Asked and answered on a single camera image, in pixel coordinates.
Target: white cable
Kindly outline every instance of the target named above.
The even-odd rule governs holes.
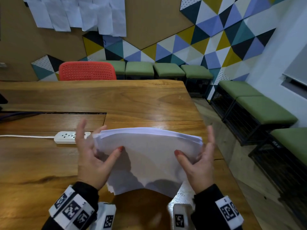
[[[54,138],[54,136],[37,136],[37,135],[0,135],[0,137],[24,137],[24,138],[45,138],[45,139]]]

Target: green cushion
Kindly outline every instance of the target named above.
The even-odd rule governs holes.
[[[307,165],[307,127],[276,129],[271,135]]]
[[[185,72],[174,63],[156,63],[154,68],[159,77],[184,77]]]
[[[208,69],[200,65],[181,65],[187,78],[213,79],[213,75]]]
[[[293,124],[297,118],[265,96],[238,97],[236,100],[261,124]]]
[[[120,60],[101,60],[113,65],[116,75],[125,75],[126,62]]]
[[[244,81],[220,81],[219,85],[235,100],[243,96],[263,96],[258,90]]]
[[[127,62],[126,75],[132,76],[154,76],[153,64],[150,62]]]

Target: white wall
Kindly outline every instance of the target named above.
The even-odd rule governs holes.
[[[282,73],[307,44],[307,0],[292,0],[247,82],[295,115],[307,127],[307,100],[281,86]]]

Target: wooden table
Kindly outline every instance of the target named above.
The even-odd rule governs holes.
[[[109,129],[157,127],[207,142],[206,126],[181,81],[0,82],[0,93],[9,101],[3,111],[102,113],[41,114],[1,123],[0,135],[55,135],[74,131],[86,117],[87,131],[103,124]],[[75,145],[0,137],[0,229],[40,229],[50,206],[76,181],[77,158]],[[218,148],[214,159],[215,182],[242,214],[244,229],[261,229]],[[167,208],[191,203],[186,189],[171,201],[146,189],[114,196],[105,186],[99,200],[116,204],[113,229],[170,229]]]

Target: floor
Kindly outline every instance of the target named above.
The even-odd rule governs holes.
[[[216,144],[263,230],[300,229],[278,201],[279,194],[248,154],[255,146],[241,147],[205,99],[192,98],[206,125],[213,125]]]

